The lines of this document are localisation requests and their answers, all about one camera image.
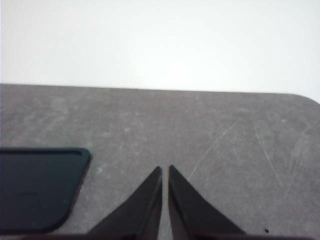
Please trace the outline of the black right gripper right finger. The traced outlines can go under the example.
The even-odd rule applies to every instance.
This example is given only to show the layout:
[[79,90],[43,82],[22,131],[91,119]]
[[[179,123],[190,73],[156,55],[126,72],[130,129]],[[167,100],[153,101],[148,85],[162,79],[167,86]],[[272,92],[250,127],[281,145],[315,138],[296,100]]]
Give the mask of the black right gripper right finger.
[[168,171],[168,208],[175,240],[235,240],[247,234],[207,202],[171,165]]

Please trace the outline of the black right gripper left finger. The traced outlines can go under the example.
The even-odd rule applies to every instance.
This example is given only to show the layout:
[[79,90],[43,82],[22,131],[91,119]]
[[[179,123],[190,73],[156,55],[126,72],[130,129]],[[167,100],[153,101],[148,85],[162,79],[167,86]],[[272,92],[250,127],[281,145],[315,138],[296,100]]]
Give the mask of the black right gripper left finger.
[[156,240],[159,234],[163,174],[157,166],[132,195],[88,233],[95,240]]

